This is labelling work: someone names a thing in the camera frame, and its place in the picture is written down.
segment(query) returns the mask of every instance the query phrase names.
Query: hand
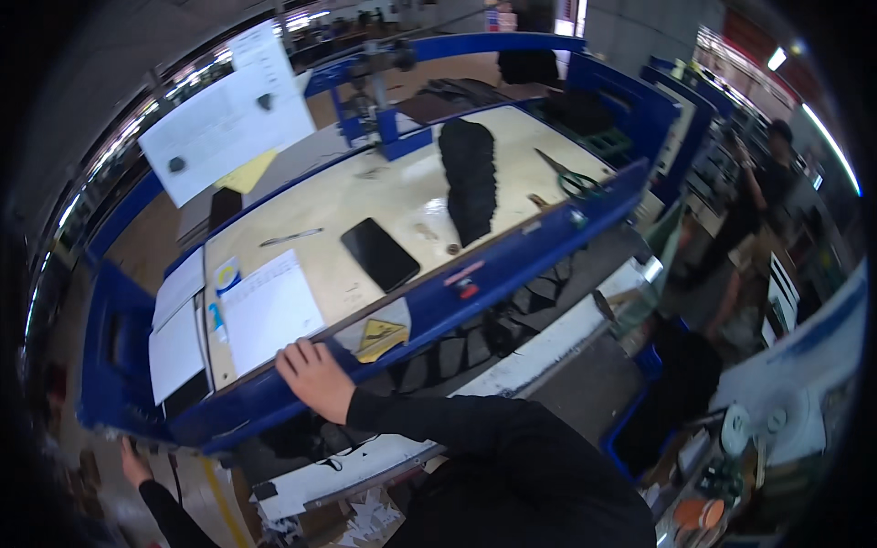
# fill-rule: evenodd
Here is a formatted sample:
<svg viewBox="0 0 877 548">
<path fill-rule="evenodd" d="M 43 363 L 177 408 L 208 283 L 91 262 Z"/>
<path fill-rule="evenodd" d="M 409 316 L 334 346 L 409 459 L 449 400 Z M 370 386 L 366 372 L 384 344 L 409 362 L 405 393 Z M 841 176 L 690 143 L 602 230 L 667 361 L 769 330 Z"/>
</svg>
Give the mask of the hand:
<svg viewBox="0 0 877 548">
<path fill-rule="evenodd" d="M 734 160 L 741 164 L 751 161 L 749 150 L 746 148 L 746 145 L 743 144 L 743 141 L 740 140 L 740 137 L 737 137 L 734 145 Z"/>
<path fill-rule="evenodd" d="M 127 436 L 122 437 L 122 472 L 135 489 L 138 489 L 144 481 L 153 479 L 153 471 L 146 457 L 134 452 L 131 439 Z"/>
<path fill-rule="evenodd" d="M 356 386 L 332 357 L 326 345 L 299 338 L 277 352 L 277 373 L 293 394 L 327 421 L 347 423 L 347 410 Z"/>
</svg>

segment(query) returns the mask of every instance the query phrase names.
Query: person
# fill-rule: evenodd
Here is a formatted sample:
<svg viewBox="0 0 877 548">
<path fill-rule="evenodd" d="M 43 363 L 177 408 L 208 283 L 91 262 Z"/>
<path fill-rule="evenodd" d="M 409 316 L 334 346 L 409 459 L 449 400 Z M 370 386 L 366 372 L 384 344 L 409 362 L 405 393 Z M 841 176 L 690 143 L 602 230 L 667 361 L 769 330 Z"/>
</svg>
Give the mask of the person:
<svg viewBox="0 0 877 548">
<path fill-rule="evenodd" d="M 772 221 L 777 207 L 794 186 L 792 130 L 783 120 L 774 120 L 767 127 L 767 150 L 770 157 L 756 167 L 746 146 L 735 138 L 733 153 L 740 165 L 739 196 L 728 207 L 722 228 L 701 261 L 687 276 L 676 279 L 685 289 L 702 285 L 724 263 L 730 250 L 758 232 L 763 220 Z"/>
<path fill-rule="evenodd" d="M 218 548 L 174 497 L 153 477 L 146 457 L 122 437 L 122 472 L 140 493 L 171 548 Z"/>
<path fill-rule="evenodd" d="M 632 484 L 538 402 L 374 395 L 353 384 L 326 345 L 303 338 L 277 353 L 275 368 L 298 399 L 330 422 L 448 449 L 451 458 L 417 489 L 388 548 L 655 546 L 652 512 Z M 139 486 L 144 499 L 161 497 L 175 507 L 173 519 L 156 515 L 171 547 L 207 545 L 172 540 L 166 532 L 172 524 L 185 529 L 173 539 L 196 536 L 159 488 L 151 477 Z"/>
<path fill-rule="evenodd" d="M 378 22 L 378 30 L 381 32 L 381 36 L 383 36 L 387 32 L 387 22 L 384 21 L 383 11 L 381 11 L 381 8 L 374 8 L 374 10 L 376 12 L 375 18 Z"/>
<path fill-rule="evenodd" d="M 367 11 L 360 10 L 360 16 L 358 17 L 358 20 L 360 23 L 360 30 L 365 31 L 368 27 L 368 24 L 371 23 L 372 18 Z"/>
</svg>

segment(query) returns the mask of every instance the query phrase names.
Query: yellow paper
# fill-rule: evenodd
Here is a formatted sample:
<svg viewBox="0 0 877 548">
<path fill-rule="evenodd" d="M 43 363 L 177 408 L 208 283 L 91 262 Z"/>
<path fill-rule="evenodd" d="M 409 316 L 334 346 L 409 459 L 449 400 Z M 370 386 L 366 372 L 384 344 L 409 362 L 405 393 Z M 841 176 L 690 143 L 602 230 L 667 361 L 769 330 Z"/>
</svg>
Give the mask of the yellow paper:
<svg viewBox="0 0 877 548">
<path fill-rule="evenodd" d="M 214 182 L 213 186 L 231 189 L 240 194 L 249 194 L 271 162 L 274 161 L 276 155 L 277 151 L 272 148 Z"/>
</svg>

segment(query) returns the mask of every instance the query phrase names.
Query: smartphone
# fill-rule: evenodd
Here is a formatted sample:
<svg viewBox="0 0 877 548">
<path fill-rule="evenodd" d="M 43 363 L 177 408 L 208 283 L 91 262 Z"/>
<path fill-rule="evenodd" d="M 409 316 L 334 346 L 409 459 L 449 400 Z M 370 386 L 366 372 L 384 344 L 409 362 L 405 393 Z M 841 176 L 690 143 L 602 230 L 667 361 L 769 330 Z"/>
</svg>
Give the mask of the smartphone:
<svg viewBox="0 0 877 548">
<path fill-rule="evenodd" d="M 371 217 L 342 234 L 341 243 L 384 293 L 420 272 L 420 263 Z"/>
</svg>

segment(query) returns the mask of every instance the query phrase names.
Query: wooden table surface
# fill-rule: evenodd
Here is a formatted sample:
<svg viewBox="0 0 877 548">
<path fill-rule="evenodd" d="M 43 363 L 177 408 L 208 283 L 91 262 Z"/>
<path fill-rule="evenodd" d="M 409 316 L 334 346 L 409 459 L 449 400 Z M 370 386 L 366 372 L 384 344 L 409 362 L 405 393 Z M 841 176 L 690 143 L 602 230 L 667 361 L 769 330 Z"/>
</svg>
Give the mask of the wooden table surface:
<svg viewBox="0 0 877 548">
<path fill-rule="evenodd" d="M 496 211 L 491 232 L 466 252 L 539 213 L 527 197 L 540 196 L 549 204 L 566 195 L 554 171 L 533 150 L 536 146 L 570 170 L 601 181 L 614 171 L 602 160 L 536 118 L 511 106 L 463 116 L 486 126 L 494 135 Z M 292 248 L 302 265 L 310 291 L 327 326 L 384 297 L 341 243 L 341 235 L 360 221 L 373 217 L 418 263 L 418 277 L 441 268 L 454 257 L 447 252 L 460 240 L 447 213 L 447 180 L 441 164 L 438 136 L 433 142 L 389 162 L 375 150 L 365 151 L 329 167 L 247 212 L 205 244 L 207 303 L 216 297 L 214 273 L 237 257 L 247 276 Z M 323 228 L 323 232 L 275 246 L 259 247 L 269 239 Z M 237 375 L 228 344 L 216 333 L 208 337 L 216 390 Z"/>
</svg>

